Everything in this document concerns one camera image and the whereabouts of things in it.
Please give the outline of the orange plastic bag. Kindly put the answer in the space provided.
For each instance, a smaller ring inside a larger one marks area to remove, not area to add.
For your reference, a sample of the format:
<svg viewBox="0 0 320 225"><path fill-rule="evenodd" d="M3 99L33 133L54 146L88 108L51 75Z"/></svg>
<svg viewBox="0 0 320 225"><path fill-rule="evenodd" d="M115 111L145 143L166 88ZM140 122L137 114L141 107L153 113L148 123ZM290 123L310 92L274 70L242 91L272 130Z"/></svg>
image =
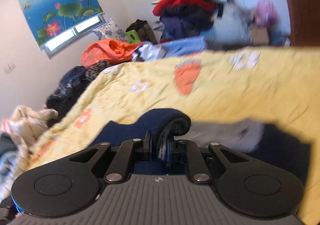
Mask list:
<svg viewBox="0 0 320 225"><path fill-rule="evenodd" d="M84 68L90 68L101 60L110 64L130 61L133 53L143 42L127 43L121 40L106 38L90 44L81 55L81 64Z"/></svg>

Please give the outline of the window with metal frame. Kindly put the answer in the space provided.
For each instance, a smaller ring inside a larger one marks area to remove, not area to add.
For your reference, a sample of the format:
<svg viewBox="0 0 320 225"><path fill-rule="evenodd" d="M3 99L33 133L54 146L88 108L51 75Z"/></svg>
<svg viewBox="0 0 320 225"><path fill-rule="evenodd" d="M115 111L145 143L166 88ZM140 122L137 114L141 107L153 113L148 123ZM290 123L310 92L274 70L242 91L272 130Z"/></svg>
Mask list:
<svg viewBox="0 0 320 225"><path fill-rule="evenodd" d="M65 47L71 45L78 39L90 34L93 29L100 27L105 23L105 19L102 14L95 15L86 19L73 27L57 34L45 44L41 46L41 49L45 51L46 55L51 59L57 53L59 53Z"/></svg>

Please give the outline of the cream beige blanket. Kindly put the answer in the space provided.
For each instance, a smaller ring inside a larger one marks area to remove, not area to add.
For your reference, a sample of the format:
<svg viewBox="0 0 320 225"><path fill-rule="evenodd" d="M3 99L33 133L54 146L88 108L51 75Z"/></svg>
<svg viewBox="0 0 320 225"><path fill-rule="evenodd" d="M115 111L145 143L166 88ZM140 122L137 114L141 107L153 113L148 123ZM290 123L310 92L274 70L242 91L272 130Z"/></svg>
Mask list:
<svg viewBox="0 0 320 225"><path fill-rule="evenodd" d="M1 134L6 134L15 144L20 160L27 160L39 137L48 130L48 121L56 120L58 112L43 108L34 111L30 107L17 106L9 118L1 119Z"/></svg>

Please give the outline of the light blue folded towel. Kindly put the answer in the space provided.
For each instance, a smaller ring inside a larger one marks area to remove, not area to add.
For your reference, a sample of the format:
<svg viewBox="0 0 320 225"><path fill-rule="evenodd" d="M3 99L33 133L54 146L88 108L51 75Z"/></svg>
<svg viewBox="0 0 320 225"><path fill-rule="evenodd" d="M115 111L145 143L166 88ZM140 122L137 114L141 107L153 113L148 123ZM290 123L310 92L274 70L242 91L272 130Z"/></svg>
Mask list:
<svg viewBox="0 0 320 225"><path fill-rule="evenodd" d="M207 40L203 36L169 41L159 45L168 51L164 58L190 55L208 48Z"/></svg>

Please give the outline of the pink plastic bag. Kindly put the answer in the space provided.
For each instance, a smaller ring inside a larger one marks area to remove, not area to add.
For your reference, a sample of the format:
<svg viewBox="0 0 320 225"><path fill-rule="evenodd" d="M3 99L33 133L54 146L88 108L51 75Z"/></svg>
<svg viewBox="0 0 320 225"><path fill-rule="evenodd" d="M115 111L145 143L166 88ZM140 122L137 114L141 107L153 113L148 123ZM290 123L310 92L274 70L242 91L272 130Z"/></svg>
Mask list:
<svg viewBox="0 0 320 225"><path fill-rule="evenodd" d="M274 27L278 21L278 13L274 3L260 0L254 11L254 23L257 27Z"/></svg>

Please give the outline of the yellow cartoon print bedsheet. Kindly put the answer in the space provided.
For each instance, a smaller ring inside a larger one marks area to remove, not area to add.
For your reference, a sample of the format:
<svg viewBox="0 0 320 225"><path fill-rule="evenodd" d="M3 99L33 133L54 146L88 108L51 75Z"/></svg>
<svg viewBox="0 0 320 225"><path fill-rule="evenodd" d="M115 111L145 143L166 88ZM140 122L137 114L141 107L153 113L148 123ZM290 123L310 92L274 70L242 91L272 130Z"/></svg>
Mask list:
<svg viewBox="0 0 320 225"><path fill-rule="evenodd" d="M27 169L84 149L110 121L131 124L154 108L178 109L196 122L274 123L311 143L298 216L305 224L319 222L319 48L203 51L113 66L39 137Z"/></svg>

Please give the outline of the blue white patterned pillow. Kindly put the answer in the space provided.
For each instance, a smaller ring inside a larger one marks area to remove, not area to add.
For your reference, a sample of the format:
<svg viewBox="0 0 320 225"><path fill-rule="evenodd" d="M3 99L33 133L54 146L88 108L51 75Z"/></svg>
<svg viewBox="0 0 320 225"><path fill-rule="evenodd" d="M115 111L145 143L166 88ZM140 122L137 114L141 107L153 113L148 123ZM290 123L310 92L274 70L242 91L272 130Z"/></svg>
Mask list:
<svg viewBox="0 0 320 225"><path fill-rule="evenodd" d="M111 18L106 23L92 30L92 32L100 39L110 38L129 42L125 31Z"/></svg>

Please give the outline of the lotus pond roller blind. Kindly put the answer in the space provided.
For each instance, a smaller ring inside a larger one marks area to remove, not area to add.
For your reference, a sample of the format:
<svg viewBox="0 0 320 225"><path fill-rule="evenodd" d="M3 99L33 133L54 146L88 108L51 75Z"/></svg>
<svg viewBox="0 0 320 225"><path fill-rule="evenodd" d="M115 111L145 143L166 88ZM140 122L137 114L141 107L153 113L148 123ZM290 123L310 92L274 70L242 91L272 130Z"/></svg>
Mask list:
<svg viewBox="0 0 320 225"><path fill-rule="evenodd" d="M98 0L18 0L35 41L43 47L59 34L102 14Z"/></svg>

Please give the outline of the brown wooden door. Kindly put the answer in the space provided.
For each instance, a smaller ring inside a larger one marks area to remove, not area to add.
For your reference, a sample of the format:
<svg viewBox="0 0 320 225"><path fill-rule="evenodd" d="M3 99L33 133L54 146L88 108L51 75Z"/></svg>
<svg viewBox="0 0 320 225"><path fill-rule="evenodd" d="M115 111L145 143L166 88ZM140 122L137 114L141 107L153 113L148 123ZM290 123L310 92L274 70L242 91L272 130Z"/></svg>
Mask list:
<svg viewBox="0 0 320 225"><path fill-rule="evenodd" d="M319 46L319 0L287 0L293 46Z"/></svg>

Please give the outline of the clear plastic bag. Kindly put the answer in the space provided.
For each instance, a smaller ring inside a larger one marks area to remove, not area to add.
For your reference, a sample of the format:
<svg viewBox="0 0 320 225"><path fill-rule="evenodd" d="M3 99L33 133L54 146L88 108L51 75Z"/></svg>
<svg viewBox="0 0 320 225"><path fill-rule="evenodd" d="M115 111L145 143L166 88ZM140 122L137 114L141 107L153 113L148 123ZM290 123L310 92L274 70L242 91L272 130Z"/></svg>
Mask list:
<svg viewBox="0 0 320 225"><path fill-rule="evenodd" d="M249 44L252 42L252 22L251 9L229 2L223 6L222 16L214 17L213 26L201 31L200 35L220 44Z"/></svg>

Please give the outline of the white crumpled cloth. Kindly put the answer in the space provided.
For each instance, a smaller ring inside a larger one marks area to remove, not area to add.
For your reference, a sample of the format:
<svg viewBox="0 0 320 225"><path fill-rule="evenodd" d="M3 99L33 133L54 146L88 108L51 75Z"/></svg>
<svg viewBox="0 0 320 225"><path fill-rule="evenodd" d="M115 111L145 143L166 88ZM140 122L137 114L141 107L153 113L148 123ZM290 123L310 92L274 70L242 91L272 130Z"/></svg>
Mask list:
<svg viewBox="0 0 320 225"><path fill-rule="evenodd" d="M159 44L144 42L132 54L132 61L154 61L163 59L167 50Z"/></svg>

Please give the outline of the grey navy knit sweater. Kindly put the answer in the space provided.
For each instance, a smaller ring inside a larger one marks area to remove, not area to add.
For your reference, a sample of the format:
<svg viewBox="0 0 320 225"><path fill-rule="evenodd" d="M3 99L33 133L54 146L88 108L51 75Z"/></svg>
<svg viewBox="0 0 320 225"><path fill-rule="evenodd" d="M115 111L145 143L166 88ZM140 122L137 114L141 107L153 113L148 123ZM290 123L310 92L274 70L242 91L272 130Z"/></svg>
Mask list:
<svg viewBox="0 0 320 225"><path fill-rule="evenodd" d="M193 141L200 148L212 142L244 153L257 160L291 172L306 182L310 163L310 144L278 129L251 119L235 123L193 122L186 114L173 108L156 108L141 115L132 124L108 122L91 145L109 142L120 146L125 140L143 139L147 132L158 154L166 152L167 138Z"/></svg>

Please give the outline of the black bag with green item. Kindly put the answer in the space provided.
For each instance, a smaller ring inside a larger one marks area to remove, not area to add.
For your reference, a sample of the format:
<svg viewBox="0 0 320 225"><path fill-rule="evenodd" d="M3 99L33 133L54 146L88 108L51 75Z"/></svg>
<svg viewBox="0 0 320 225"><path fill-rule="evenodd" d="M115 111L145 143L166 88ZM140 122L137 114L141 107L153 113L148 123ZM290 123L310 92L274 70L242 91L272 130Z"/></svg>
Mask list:
<svg viewBox="0 0 320 225"><path fill-rule="evenodd" d="M137 19L125 30L125 32L128 33L132 30L134 30L138 34L138 37L141 41L149 41L153 44L158 43L156 36L154 35L153 30L151 29L147 21Z"/></svg>

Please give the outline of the pile of dark red clothes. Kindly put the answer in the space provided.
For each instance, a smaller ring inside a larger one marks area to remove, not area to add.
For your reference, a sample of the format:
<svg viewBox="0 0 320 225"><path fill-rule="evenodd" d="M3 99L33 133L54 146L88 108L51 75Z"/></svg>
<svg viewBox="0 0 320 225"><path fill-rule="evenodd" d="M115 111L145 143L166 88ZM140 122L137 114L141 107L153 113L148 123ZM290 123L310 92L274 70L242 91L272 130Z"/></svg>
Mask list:
<svg viewBox="0 0 320 225"><path fill-rule="evenodd" d="M228 0L159 0L152 14L159 18L153 30L161 32L160 42L198 36L214 24L213 14L223 13Z"/></svg>

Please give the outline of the dark clothes beside bed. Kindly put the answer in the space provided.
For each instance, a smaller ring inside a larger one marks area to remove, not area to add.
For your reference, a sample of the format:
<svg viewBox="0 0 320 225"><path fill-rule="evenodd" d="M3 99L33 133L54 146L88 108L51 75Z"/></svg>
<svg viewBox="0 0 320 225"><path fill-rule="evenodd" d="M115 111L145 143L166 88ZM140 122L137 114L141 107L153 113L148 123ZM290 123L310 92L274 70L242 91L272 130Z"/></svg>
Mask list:
<svg viewBox="0 0 320 225"><path fill-rule="evenodd" d="M93 80L111 64L107 60L86 69L84 66L76 66L67 72L60 80L58 88L47 98L46 107L58 112L56 119L48 120L48 127L60 122L68 111L77 102L81 94Z"/></svg>

